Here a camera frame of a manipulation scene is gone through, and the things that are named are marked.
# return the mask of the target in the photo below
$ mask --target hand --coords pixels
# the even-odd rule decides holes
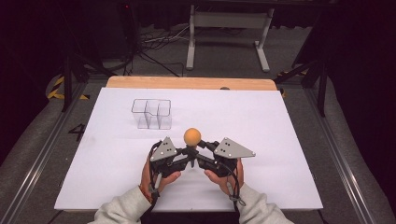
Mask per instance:
[[[236,169],[233,170],[233,173],[236,174],[236,176],[238,177],[238,182],[239,182],[239,188],[241,189],[242,186],[244,185],[244,167],[242,165],[242,161],[241,159],[238,159],[238,162],[236,164]],[[233,187],[233,189],[235,189],[235,180],[233,179],[233,177],[230,176],[225,176],[225,177],[218,177],[215,173],[213,173],[210,170],[205,170],[205,174],[207,175],[207,177],[209,177],[209,179],[215,183],[218,184],[220,186],[220,189],[227,195],[230,195],[230,191],[228,191],[227,188],[227,179],[228,182],[230,182],[231,186]]]
[[[140,181],[140,186],[141,186],[142,190],[145,191],[145,193],[148,196],[151,195],[151,192],[149,191],[149,183],[150,183],[149,175],[150,175],[150,173],[149,173],[149,157],[148,157],[146,160],[145,166],[143,167],[142,180]],[[166,185],[174,182],[180,176],[181,176],[181,172],[176,171],[176,172],[172,173],[171,175],[169,175],[168,177],[161,179],[160,186],[158,187],[158,191],[161,193]],[[157,180],[157,176],[155,175],[153,178],[154,183],[156,180]]]

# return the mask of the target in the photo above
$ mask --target sleeve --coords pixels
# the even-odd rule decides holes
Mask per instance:
[[[104,203],[95,213],[95,221],[90,224],[140,223],[140,217],[151,207],[139,187]]]
[[[246,183],[240,190],[240,197],[245,206],[237,203],[240,213],[239,223],[262,223],[262,224],[290,224],[274,203],[267,203],[267,196],[249,187]]]

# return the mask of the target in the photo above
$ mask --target transparent compartment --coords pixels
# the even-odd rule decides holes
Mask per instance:
[[[168,130],[172,127],[170,100],[135,99],[132,113],[138,129]]]

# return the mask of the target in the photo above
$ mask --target orange ball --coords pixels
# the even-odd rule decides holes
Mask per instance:
[[[190,128],[184,133],[184,142],[187,146],[195,147],[201,141],[201,133],[194,129]]]

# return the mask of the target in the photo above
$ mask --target bracelet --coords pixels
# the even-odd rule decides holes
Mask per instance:
[[[150,195],[148,195],[145,191],[143,191],[143,188],[141,185],[139,185],[140,191],[142,191],[142,194],[145,196],[145,198],[148,200],[149,203],[152,204],[152,198]]]

